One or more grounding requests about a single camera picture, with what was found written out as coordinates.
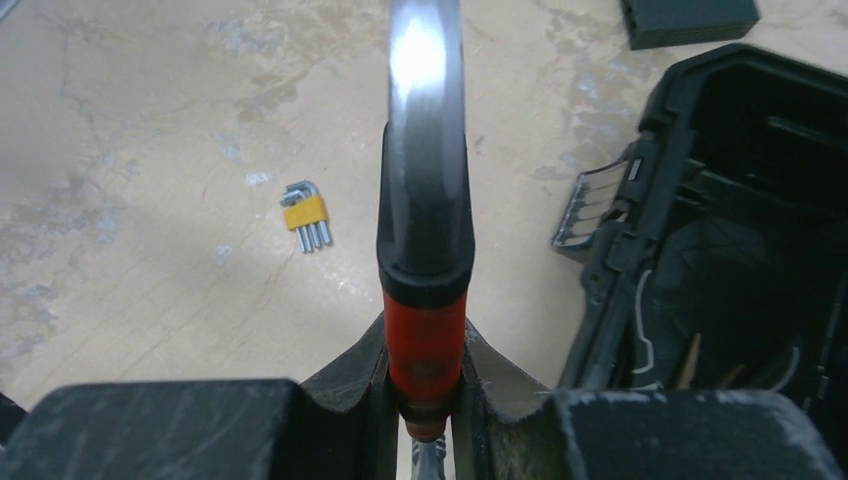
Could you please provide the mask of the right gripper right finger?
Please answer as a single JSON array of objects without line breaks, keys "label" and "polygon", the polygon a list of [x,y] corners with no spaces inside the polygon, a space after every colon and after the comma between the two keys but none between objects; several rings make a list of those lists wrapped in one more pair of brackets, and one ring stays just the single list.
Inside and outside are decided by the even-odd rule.
[{"label": "right gripper right finger", "polygon": [[460,479],[839,479],[822,436],[766,391],[549,390],[465,327]]}]

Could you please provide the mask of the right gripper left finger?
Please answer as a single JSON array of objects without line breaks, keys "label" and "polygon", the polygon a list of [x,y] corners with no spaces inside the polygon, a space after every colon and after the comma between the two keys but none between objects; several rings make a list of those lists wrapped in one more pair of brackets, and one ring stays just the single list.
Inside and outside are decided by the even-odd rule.
[{"label": "right gripper left finger", "polygon": [[71,385],[1,456],[5,479],[378,479],[390,474],[382,320],[304,382]]}]

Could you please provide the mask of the adjustable wrench red handle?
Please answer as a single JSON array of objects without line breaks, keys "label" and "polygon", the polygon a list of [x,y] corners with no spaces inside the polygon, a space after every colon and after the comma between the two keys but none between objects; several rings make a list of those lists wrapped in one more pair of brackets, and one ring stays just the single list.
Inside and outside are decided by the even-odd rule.
[{"label": "adjustable wrench red handle", "polygon": [[388,83],[376,242],[388,368],[412,475],[441,479],[474,260],[458,2],[391,3]]}]

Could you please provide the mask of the black tool box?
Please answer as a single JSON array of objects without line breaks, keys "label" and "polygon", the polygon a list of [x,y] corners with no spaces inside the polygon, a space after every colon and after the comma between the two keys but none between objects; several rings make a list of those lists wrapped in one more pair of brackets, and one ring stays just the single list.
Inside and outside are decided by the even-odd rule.
[{"label": "black tool box", "polygon": [[[694,389],[777,391],[847,453],[847,78],[735,43],[669,67],[637,138],[581,173],[552,239],[584,266],[569,388],[670,390],[694,334]],[[656,366],[635,335],[643,295]]]}]

